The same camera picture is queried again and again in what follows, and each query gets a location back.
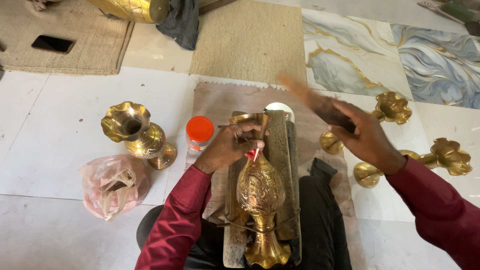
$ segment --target black pants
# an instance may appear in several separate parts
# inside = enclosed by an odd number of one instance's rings
[[[350,270],[350,256],[342,213],[330,189],[332,176],[313,170],[300,185],[302,261],[296,269]],[[150,234],[163,205],[151,209],[140,222],[137,242],[140,249]],[[223,267],[223,228],[202,219],[202,235],[192,246],[184,269],[217,270]]]

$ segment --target maroon shirt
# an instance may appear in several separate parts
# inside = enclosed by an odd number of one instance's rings
[[[480,269],[480,208],[410,157],[404,169],[386,178],[415,216],[423,239],[445,250],[462,269]],[[185,172],[167,197],[136,270],[183,269],[200,237],[200,218],[211,197],[210,179],[194,166]]]

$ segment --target smartphone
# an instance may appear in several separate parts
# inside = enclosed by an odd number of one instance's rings
[[[32,48],[67,54],[74,44],[72,40],[40,35],[32,43]]]

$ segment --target blue marble tile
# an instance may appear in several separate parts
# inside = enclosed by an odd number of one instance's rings
[[[480,54],[471,36],[391,28],[416,101],[480,109]]]

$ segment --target rope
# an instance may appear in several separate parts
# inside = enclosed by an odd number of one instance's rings
[[[259,230],[254,229],[254,228],[250,228],[250,227],[247,227],[247,226],[240,225],[240,224],[238,224],[238,223],[235,223],[235,222],[229,220],[227,217],[225,217],[225,220],[226,220],[228,223],[230,223],[231,225],[239,226],[239,227],[241,227],[241,228],[243,228],[243,229],[247,229],[247,230],[250,230],[250,231],[252,231],[252,232],[256,232],[256,233],[271,233],[271,232],[275,231],[276,229],[280,228],[281,226],[285,225],[286,223],[294,220],[294,219],[297,218],[299,215],[300,215],[300,208],[298,208],[296,215],[294,215],[293,217],[287,219],[286,221],[280,223],[279,225],[275,226],[273,229],[270,229],[270,230],[268,230],[268,231],[259,231]]]

